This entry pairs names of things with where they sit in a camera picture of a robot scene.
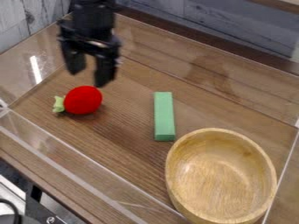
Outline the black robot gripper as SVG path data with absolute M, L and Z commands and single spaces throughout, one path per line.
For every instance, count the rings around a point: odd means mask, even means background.
M 57 22 L 61 54 L 72 75 L 87 67 L 84 53 L 96 55 L 95 87 L 103 88 L 117 73 L 120 40 L 116 27 L 116 3 L 75 3 L 69 19 Z

